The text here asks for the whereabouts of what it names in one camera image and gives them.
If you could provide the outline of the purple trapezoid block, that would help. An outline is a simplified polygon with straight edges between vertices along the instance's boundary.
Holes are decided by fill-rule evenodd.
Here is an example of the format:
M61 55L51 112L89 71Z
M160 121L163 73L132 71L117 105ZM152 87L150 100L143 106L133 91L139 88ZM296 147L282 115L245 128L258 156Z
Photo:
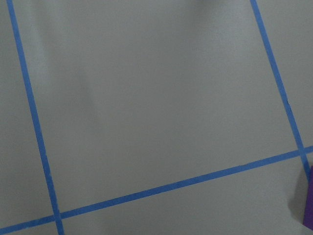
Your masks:
M308 192L304 211L303 225L313 229L313 167L310 169Z

